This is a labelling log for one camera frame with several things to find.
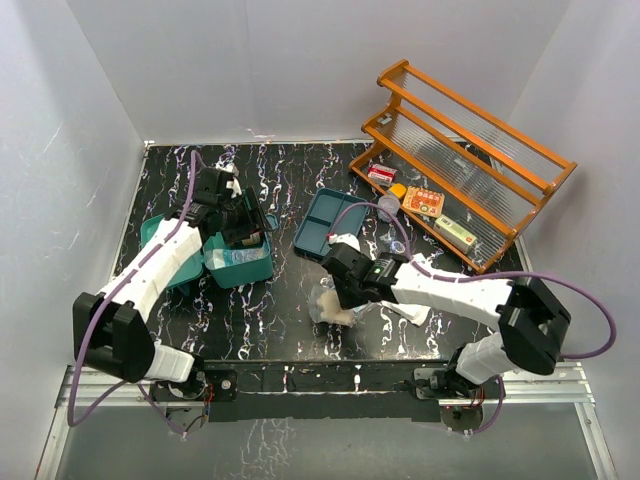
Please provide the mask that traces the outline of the blue cotton swab bag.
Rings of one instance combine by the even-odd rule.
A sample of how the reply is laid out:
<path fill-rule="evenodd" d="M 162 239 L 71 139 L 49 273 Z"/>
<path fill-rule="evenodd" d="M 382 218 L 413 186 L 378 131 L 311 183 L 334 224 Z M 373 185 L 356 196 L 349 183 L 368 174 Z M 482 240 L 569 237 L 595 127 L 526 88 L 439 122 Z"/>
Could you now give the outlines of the blue cotton swab bag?
<path fill-rule="evenodd" d="M 211 271 L 261 260 L 267 256 L 264 247 L 246 249 L 215 248 L 204 254 L 205 267 Z"/>

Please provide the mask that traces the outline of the amber medicine bottle orange cap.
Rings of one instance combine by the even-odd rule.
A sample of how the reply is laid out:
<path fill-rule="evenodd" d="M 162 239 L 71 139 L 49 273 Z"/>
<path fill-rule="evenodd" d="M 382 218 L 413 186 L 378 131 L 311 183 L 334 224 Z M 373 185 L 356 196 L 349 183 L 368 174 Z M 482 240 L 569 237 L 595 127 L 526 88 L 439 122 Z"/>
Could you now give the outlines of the amber medicine bottle orange cap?
<path fill-rule="evenodd" d="M 242 239 L 240 244 L 243 247 L 251 247 L 254 245 L 259 245 L 262 241 L 262 237 L 260 233 L 253 233 L 249 237 Z"/>

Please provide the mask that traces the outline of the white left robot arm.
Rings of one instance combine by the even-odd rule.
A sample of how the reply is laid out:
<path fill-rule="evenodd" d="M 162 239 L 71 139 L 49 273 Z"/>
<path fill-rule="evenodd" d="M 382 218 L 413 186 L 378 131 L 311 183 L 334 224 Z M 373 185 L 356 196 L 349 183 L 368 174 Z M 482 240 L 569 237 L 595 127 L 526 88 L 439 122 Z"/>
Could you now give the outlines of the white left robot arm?
<path fill-rule="evenodd" d="M 271 226 L 255 191 L 241 187 L 233 166 L 201 170 L 188 194 L 160 217 L 151 238 L 115 279 L 95 294 L 77 297 L 72 320 L 77 364 L 129 383 L 171 382 L 182 397 L 194 399 L 205 390 L 206 374 L 194 354 L 153 340 L 149 315 L 207 240 L 220 235 L 235 244 Z"/>

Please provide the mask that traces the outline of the blue divided tray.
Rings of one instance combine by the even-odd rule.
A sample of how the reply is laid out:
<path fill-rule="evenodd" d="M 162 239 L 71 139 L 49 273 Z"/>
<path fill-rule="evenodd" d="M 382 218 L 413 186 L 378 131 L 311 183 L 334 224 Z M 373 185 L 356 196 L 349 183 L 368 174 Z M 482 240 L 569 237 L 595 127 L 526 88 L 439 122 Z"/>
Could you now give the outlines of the blue divided tray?
<path fill-rule="evenodd" d="M 367 206 L 354 207 L 338 225 L 335 225 L 335 221 L 351 205 L 364 202 L 362 198 L 341 191 L 319 189 L 294 236 L 295 251 L 308 258 L 321 260 L 329 251 L 327 238 L 331 232 L 358 236 L 368 214 Z"/>

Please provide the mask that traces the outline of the cotton balls clear bag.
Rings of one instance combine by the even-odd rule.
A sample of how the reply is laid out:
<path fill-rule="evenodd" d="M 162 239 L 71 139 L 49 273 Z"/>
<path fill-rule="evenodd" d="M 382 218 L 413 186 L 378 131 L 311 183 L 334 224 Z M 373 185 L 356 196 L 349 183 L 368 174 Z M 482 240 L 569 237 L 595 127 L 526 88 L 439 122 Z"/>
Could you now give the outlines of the cotton balls clear bag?
<path fill-rule="evenodd" d="M 308 301 L 309 316 L 315 324 L 352 327 L 369 309 L 370 305 L 363 305 L 345 310 L 335 289 L 318 285 L 312 288 Z"/>

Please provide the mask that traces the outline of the white gauze pack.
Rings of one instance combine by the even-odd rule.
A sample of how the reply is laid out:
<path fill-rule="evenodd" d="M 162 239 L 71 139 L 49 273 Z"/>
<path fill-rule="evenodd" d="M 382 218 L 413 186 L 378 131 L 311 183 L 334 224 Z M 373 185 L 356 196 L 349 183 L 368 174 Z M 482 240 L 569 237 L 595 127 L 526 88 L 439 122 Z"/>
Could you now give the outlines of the white gauze pack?
<path fill-rule="evenodd" d="M 381 302 L 382 306 L 399 314 L 416 327 L 422 326 L 428 319 L 431 308 L 415 304 L 395 304 L 387 301 Z"/>

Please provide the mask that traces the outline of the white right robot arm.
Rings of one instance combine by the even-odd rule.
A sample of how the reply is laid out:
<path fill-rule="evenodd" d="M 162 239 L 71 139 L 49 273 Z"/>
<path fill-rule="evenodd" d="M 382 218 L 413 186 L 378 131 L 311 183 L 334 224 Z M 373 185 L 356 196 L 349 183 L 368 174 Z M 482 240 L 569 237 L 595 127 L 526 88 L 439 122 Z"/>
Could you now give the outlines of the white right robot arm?
<path fill-rule="evenodd" d="M 490 336 L 459 347 L 442 374 L 457 396 L 469 396 L 507 371 L 548 376 L 555 370 L 571 316 L 540 279 L 447 281 L 417 260 L 388 252 L 371 259 L 343 242 L 330 247 L 321 266 L 331 275 L 344 310 L 382 301 L 420 305 L 490 328 Z"/>

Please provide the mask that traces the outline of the teal medicine kit box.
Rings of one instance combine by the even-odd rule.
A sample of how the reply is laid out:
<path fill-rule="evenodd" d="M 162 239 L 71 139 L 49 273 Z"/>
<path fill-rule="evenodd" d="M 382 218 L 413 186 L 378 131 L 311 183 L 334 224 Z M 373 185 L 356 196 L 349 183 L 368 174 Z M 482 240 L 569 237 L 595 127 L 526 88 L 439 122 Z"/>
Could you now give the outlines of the teal medicine kit box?
<path fill-rule="evenodd" d="M 262 234 L 260 242 L 251 247 L 232 248 L 220 233 L 210 237 L 201 252 L 194 254 L 174 275 L 167 288 L 197 280 L 207 269 L 217 285 L 230 289 L 267 280 L 273 275 L 273 259 L 269 236 Z"/>

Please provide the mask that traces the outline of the clear tape roll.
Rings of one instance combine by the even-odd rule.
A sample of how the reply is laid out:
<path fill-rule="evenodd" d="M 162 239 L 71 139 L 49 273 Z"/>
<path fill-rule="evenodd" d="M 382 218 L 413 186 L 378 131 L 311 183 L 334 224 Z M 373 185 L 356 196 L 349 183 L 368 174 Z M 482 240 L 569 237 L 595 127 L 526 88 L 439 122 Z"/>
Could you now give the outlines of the clear tape roll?
<path fill-rule="evenodd" d="M 403 242 L 394 240 L 390 244 L 390 251 L 394 254 L 402 255 L 406 252 L 406 247 Z"/>

